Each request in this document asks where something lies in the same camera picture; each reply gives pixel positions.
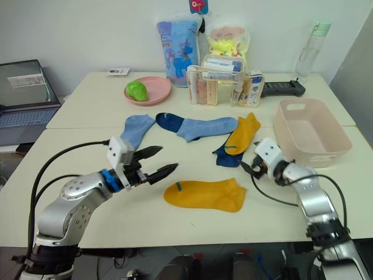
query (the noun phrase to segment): robotic arm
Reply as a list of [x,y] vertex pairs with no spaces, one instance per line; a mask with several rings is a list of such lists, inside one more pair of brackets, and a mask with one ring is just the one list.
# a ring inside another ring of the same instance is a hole
[[174,163],[151,175],[142,173],[139,160],[149,158],[161,149],[151,146],[135,152],[131,144],[118,136],[112,137],[107,152],[112,169],[71,180],[40,215],[35,245],[20,279],[70,279],[78,244],[93,211],[113,193],[123,189],[129,191],[145,182],[154,184],[178,166]]
[[326,192],[320,188],[314,169],[289,162],[270,138],[255,149],[251,166],[242,162],[246,172],[260,179],[264,174],[280,186],[290,185],[297,194],[298,205],[307,225],[307,237],[320,250],[321,267],[327,280],[370,280],[370,275]]

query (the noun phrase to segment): laptop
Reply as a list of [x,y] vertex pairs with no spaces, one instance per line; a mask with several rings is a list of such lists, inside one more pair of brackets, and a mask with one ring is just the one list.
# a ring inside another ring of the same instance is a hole
[[0,146],[35,142],[60,106],[36,59],[0,64]]

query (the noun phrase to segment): green fruit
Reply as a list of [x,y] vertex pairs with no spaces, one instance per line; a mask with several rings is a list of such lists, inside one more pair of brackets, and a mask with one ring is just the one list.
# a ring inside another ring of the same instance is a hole
[[135,99],[136,101],[146,101],[147,100],[147,90],[145,85],[138,80],[135,80],[126,86],[127,94]]

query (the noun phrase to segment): small bottle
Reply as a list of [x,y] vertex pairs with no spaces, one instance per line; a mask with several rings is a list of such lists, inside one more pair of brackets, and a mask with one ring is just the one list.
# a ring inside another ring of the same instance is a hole
[[314,21],[311,35],[306,46],[302,49],[302,53],[299,56],[297,67],[295,69],[295,77],[299,78],[300,83],[306,81],[308,74],[312,70],[312,66],[321,50],[325,37],[330,29],[330,25],[330,22]]

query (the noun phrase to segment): pink plate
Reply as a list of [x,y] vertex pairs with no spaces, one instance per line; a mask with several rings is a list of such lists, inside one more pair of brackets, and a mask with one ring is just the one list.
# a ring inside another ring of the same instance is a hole
[[136,81],[142,82],[146,86],[147,90],[147,101],[136,101],[129,97],[124,89],[124,96],[128,101],[135,103],[137,105],[149,106],[159,103],[167,98],[171,93],[171,83],[161,77],[143,77],[137,79]]

